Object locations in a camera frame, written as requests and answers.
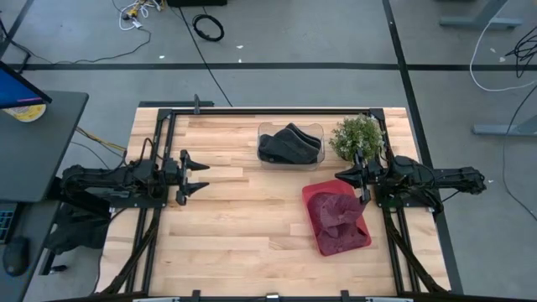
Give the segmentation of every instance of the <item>potted plant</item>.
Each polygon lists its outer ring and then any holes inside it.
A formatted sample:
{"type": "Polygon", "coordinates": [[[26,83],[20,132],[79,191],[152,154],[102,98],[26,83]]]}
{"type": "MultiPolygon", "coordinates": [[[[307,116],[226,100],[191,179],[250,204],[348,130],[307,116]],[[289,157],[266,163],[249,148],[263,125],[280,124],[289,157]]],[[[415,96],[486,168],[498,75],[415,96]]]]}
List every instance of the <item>potted plant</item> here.
{"type": "Polygon", "coordinates": [[[373,159],[384,146],[383,132],[377,119],[364,114],[354,118],[345,117],[332,133],[334,138],[330,139],[330,145],[346,161],[352,162],[358,149],[363,151],[365,159],[373,159]]]}

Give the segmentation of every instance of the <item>red plastic bin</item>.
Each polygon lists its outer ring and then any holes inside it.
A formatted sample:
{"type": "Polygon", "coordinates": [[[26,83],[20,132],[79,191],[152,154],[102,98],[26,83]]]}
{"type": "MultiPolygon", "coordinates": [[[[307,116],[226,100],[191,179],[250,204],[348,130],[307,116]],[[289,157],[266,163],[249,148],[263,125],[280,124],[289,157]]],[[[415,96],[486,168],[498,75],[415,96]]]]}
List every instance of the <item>red plastic bin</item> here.
{"type": "Polygon", "coordinates": [[[310,218],[311,229],[313,230],[314,237],[315,237],[315,244],[317,246],[317,250],[319,251],[319,253],[322,256],[331,256],[337,253],[351,251],[352,249],[369,246],[371,244],[371,236],[369,235],[369,230],[368,230],[368,227],[366,226],[366,222],[363,218],[363,215],[361,215],[356,221],[357,228],[360,229],[360,231],[362,231],[366,235],[366,241],[361,247],[341,250],[341,251],[331,253],[331,254],[324,254],[321,251],[321,249],[319,248],[319,242],[317,240],[317,235],[319,234],[319,232],[321,232],[321,229],[319,228],[319,226],[315,225],[313,221],[311,220],[311,213],[308,207],[311,197],[313,197],[314,195],[318,193],[345,194],[345,195],[351,195],[354,197],[356,197],[356,195],[354,194],[354,189],[349,184],[341,180],[330,180],[330,181],[315,184],[315,185],[307,185],[306,187],[302,189],[302,201],[304,202],[305,210],[308,212],[308,217],[310,218]]]}

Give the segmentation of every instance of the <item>concrete floor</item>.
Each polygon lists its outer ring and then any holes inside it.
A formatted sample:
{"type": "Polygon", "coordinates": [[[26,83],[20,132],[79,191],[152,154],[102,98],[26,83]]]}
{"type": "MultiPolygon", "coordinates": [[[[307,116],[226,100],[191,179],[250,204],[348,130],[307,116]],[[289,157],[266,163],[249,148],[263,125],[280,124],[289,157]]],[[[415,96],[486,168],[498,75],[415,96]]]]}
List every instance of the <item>concrete floor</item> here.
{"type": "MultiPolygon", "coordinates": [[[[116,0],[118,6],[130,4],[116,0]]],[[[479,32],[438,26],[443,14],[472,14],[485,2],[453,3],[433,0],[391,0],[403,51],[409,64],[468,64],[479,32]]],[[[21,2],[0,1],[2,18],[10,27],[21,2]]],[[[377,0],[230,0],[226,7],[207,8],[221,20],[226,37],[219,44],[200,41],[211,63],[350,62],[396,63],[383,5],[377,0]]],[[[187,19],[200,8],[184,9],[187,19]]],[[[507,57],[516,41],[537,19],[533,0],[509,2],[504,17],[521,17],[512,31],[490,31],[483,38],[478,64],[512,64],[507,57]]],[[[168,9],[150,11],[142,23],[151,43],[137,53],[100,63],[201,63],[183,21],[168,9]]],[[[34,1],[15,40],[48,60],[95,59],[133,49],[145,33],[122,32],[117,11],[109,1],[34,1]]],[[[9,47],[2,60],[18,63],[22,54],[9,47]]],[[[30,63],[44,63],[32,59],[30,63]]],[[[396,70],[214,70],[235,106],[375,106],[407,107],[396,70]]],[[[206,70],[41,70],[24,76],[43,90],[84,91],[90,101],[81,126],[113,142],[127,145],[140,101],[185,101],[197,93],[216,106],[226,106],[206,70]]],[[[514,72],[478,72],[483,85],[520,85],[514,72]]],[[[534,276],[537,224],[512,200],[501,181],[499,138],[476,137],[475,122],[505,122],[529,89],[491,93],[481,91],[466,71],[411,71],[410,77],[435,167],[472,165],[486,176],[488,190],[479,196],[457,195],[446,203],[446,216],[466,294],[537,299],[534,276]]],[[[530,99],[517,121],[537,111],[530,99]]],[[[75,141],[93,147],[105,161],[117,158],[80,136],[75,141]]],[[[510,138],[506,176],[511,190],[537,209],[535,142],[510,138]]],[[[87,150],[69,148],[60,169],[72,164],[100,166],[87,150]]],[[[27,301],[70,298],[91,292],[99,251],[78,248],[57,263],[70,270],[37,277],[27,301]]]]}

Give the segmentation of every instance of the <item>computer monitor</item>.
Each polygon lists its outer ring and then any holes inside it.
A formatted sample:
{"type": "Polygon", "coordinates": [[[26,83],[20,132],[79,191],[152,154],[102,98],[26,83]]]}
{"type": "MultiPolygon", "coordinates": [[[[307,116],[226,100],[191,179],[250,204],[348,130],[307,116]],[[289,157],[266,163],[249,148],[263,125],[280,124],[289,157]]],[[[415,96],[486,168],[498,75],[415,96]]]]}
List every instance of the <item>computer monitor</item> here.
{"type": "Polygon", "coordinates": [[[0,62],[0,109],[50,103],[52,100],[0,62]]]}

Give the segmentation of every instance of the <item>yellow cable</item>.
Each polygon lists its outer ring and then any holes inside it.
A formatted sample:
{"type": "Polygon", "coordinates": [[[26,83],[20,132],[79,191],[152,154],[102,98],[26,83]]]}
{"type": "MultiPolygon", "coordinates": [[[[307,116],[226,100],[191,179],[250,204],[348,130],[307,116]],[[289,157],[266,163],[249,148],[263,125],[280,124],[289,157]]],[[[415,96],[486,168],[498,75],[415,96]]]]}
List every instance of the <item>yellow cable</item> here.
{"type": "Polygon", "coordinates": [[[102,144],[104,144],[104,145],[107,145],[107,146],[110,147],[110,148],[114,148],[114,149],[119,150],[119,151],[125,151],[125,150],[126,150],[124,147],[119,146],[119,145],[117,145],[117,144],[115,144],[115,143],[110,143],[110,142],[108,142],[108,141],[106,141],[106,140],[104,140],[104,139],[101,139],[101,138],[99,138],[98,136],[95,136],[94,134],[89,133],[89,132],[87,132],[86,130],[80,128],[80,127],[77,127],[77,128],[76,128],[76,131],[77,131],[78,133],[80,133],[80,134],[86,135],[88,138],[91,138],[91,139],[93,139],[93,140],[96,140],[96,141],[99,142],[99,143],[102,143],[102,144]]]}

